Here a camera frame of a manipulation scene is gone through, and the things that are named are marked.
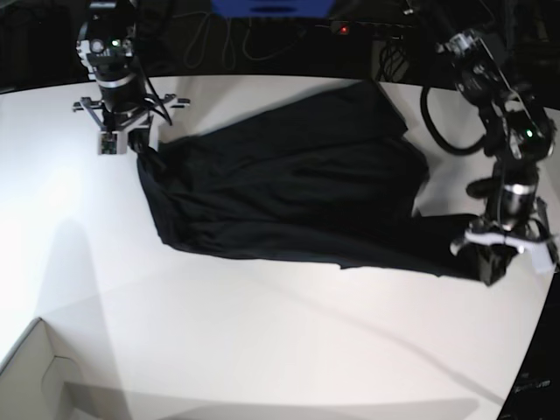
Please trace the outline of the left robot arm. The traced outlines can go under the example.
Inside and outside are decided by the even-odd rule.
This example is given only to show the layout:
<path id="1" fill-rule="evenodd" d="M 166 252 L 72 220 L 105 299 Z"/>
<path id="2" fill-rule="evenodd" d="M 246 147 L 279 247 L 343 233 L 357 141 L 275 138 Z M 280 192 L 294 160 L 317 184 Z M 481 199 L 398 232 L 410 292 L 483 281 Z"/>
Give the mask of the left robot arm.
<path id="1" fill-rule="evenodd" d="M 501 280 L 519 254 L 531 257 L 538 274 L 559 264 L 558 237 L 550 230 L 546 202 L 538 195 L 539 164 L 553 154 L 557 127 L 516 71 L 495 24 L 461 26 L 446 1 L 410 1 L 407 12 L 430 31 L 437 53 L 452 69 L 455 88 L 479 111 L 484 135 L 468 147 L 450 144 L 428 109 L 430 86 L 422 88 L 423 122 L 438 146 L 457 157 L 483 151 L 494 158 L 491 177 L 473 181 L 467 194 L 484 200 L 485 211 L 451 243 L 457 256 L 472 248 L 479 279 Z"/>

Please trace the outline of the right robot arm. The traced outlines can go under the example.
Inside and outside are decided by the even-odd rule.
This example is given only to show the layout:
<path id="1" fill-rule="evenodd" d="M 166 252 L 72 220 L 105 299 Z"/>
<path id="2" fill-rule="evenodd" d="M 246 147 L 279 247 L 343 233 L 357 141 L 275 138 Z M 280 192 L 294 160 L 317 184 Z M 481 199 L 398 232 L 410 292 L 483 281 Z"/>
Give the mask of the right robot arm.
<path id="1" fill-rule="evenodd" d="M 151 83 L 137 54 L 137 14 L 137 1 L 91 1 L 76 41 L 80 63 L 101 98 L 83 96 L 72 111 L 92 118 L 102 156 L 151 151 L 154 116 L 172 124 L 169 110 L 191 105 L 176 94 L 159 95 Z"/>

